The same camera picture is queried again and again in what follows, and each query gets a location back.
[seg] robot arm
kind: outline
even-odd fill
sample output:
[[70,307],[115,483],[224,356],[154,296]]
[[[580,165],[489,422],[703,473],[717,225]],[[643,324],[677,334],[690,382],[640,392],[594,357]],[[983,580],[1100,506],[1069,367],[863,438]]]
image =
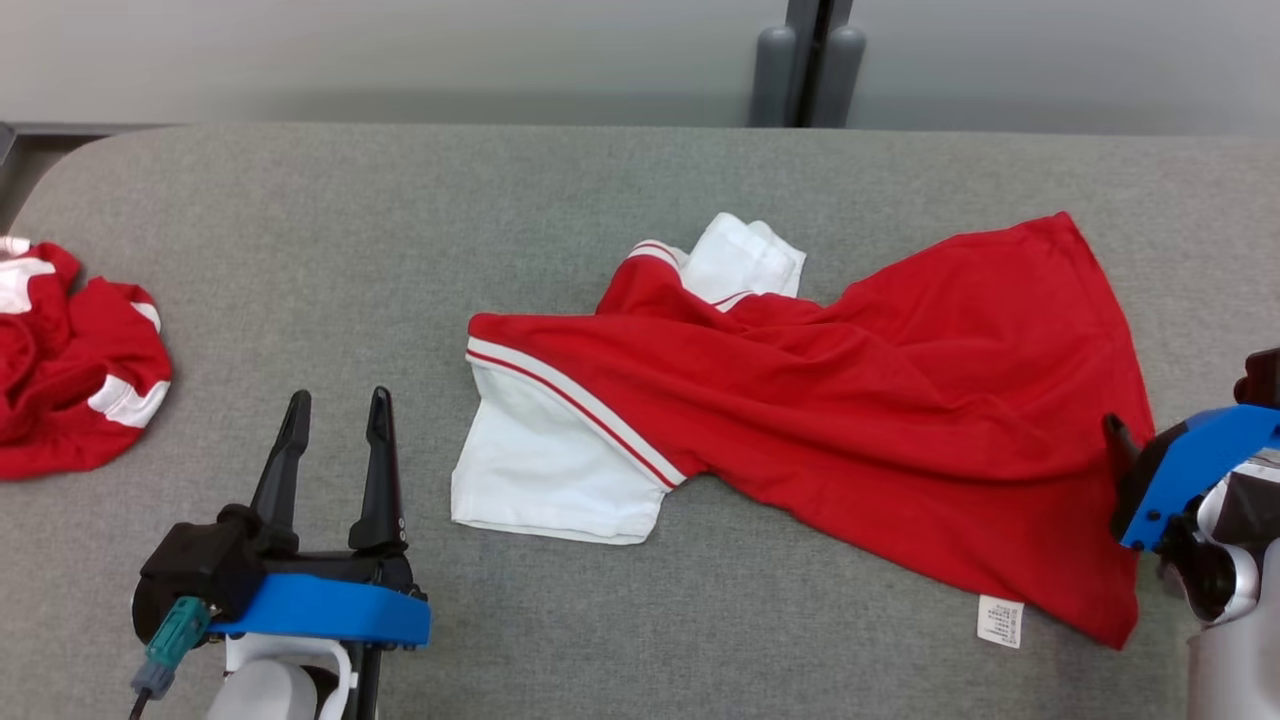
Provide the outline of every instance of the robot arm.
[[[228,680],[210,720],[374,720],[381,653],[428,643],[431,609],[404,556],[390,393],[379,387],[370,402],[349,551],[298,552],[293,503],[310,416],[311,396],[298,391],[251,506],[228,505],[210,525],[174,525],[143,565],[133,626],[148,662],[134,678],[133,717],[164,697],[187,650],[225,642]],[[338,673],[285,655],[333,657]]]
[[1280,348],[1251,355],[1239,405],[1197,414],[1140,451],[1103,428],[1116,466],[1117,542],[1160,556],[1201,621],[1190,720],[1280,720]]

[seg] white wall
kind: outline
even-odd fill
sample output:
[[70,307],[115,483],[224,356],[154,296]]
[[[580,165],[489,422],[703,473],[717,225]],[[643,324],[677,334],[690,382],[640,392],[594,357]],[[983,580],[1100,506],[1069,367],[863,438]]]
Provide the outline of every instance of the white wall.
[[[0,120],[740,126],[786,0],[4,0]],[[851,127],[1280,133],[1280,0],[854,0]]]
[[854,0],[850,127],[1280,135],[1277,0]]
[[740,126],[786,0],[5,0],[0,120]]

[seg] gray fabric surface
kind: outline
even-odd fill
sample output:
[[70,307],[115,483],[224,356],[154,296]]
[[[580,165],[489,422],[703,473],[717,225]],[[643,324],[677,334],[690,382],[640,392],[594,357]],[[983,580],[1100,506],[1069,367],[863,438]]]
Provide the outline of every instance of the gray fabric surface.
[[[803,295],[829,301],[948,234],[1065,209],[1169,424],[1229,402],[1244,355],[1280,343],[1276,197],[1280,145],[1245,140],[264,126],[90,145],[14,232],[151,291],[178,375],[110,466],[0,487],[0,716],[127,714],[140,565],[174,521],[248,500],[298,387],[297,529],[343,547],[384,383],[436,625],[385,660],[383,717],[1178,717],[1194,625],[1149,564],[1124,652],[1036,611],[1014,651],[974,637],[977,597],[713,478],[636,547],[451,524],[477,404],[466,322],[589,311],[634,242],[689,247],[721,210],[808,251]],[[220,664],[196,651],[146,716],[202,714]]]

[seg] folded white fabric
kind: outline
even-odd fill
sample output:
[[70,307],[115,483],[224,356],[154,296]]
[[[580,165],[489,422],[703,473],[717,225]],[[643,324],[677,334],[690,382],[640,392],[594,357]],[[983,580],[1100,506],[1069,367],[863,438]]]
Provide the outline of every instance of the folded white fabric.
[[[795,297],[805,260],[769,225],[748,225],[727,213],[712,220],[689,254],[650,240],[627,261],[637,256],[671,264],[685,290],[722,311],[749,295]],[[626,423],[571,378],[534,357],[506,357],[513,351],[490,345],[476,338],[468,345],[480,409],[453,470],[453,521],[607,544],[644,542],[672,487],[657,483],[634,452],[671,484],[684,479],[680,471],[657,451],[646,452],[643,438],[628,437]],[[535,368],[554,382],[540,383],[513,366]],[[584,404],[598,421],[584,419]],[[621,432],[631,452],[603,428]]]
[[756,220],[750,225],[728,213],[716,215],[680,269],[685,288],[721,310],[748,295],[795,297],[805,254]]

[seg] white stripe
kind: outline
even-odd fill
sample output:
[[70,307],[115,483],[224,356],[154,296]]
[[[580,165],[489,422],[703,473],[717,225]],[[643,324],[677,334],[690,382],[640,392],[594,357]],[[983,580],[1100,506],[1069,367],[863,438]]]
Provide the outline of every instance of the white stripe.
[[676,272],[680,272],[680,265],[676,263],[675,258],[672,258],[671,255],[668,255],[668,254],[663,252],[662,250],[658,250],[657,247],[653,247],[653,246],[636,247],[630,254],[627,254],[627,260],[630,260],[631,258],[640,258],[641,255],[644,255],[646,258],[657,258],[657,259],[662,260],[663,263],[666,263],[666,264],[671,265],[672,268],[675,268]]
[[155,305],[148,302],[129,302],[133,309],[142,314],[143,318],[151,320],[151,324],[156,327],[156,332],[160,332],[160,311],[156,310]]
[[108,375],[102,389],[88,398],[88,406],[113,423],[131,428],[145,428],[168,393],[169,383],[166,382],[151,386],[151,391],[146,396],[141,396],[137,388],[128,382],[115,375]]
[[[572,397],[575,402],[585,407],[588,413],[594,415],[600,423],[604,423],[611,430],[613,430],[620,438],[622,438],[623,442],[626,442],[641,457],[644,457],[646,462],[657,468],[667,482],[669,482],[673,486],[678,486],[680,483],[685,482],[685,475],[678,469],[676,469],[675,465],[668,462],[667,459],[663,457],[662,454],[658,452],[652,445],[649,445],[648,441],[640,437],[640,433],[631,429],[631,425],[628,425],[622,418],[620,418],[617,413],[609,410],[609,407],[603,402],[600,402],[599,398],[588,392],[586,388],[584,388],[582,386],[573,382],[564,373],[561,373],[559,370],[552,368],[547,363],[543,363],[536,357],[525,355],[518,350],[512,350],[509,347],[488,342],[475,337],[467,340],[467,350],[479,352],[481,355],[488,355],[490,357],[497,357],[506,363],[511,363],[512,365],[529,370],[530,373],[538,375],[539,378],[543,378],[544,380],[554,386],[557,389],[559,389],[568,397]],[[474,355],[467,355],[467,361],[476,365],[481,365],[484,368],[490,368],[493,370],[503,372],[509,375],[515,375],[517,378],[524,377],[509,368],[494,363],[486,363],[484,361],[484,359],[476,357]],[[576,407],[570,406],[570,409],[577,414],[581,414]],[[585,420],[589,427],[593,428],[595,427],[595,421],[593,421],[590,418],[585,418]],[[627,451],[627,448],[618,446],[618,442],[612,437],[609,437],[608,433],[602,433],[600,437],[603,437],[611,445],[617,447],[618,451],[626,454],[627,456],[631,455]],[[636,465],[640,469],[643,469],[646,475],[652,475],[652,471],[643,464],[636,462]]]
[[52,263],[40,258],[18,258],[0,261],[0,315],[31,311],[31,278],[58,272]]

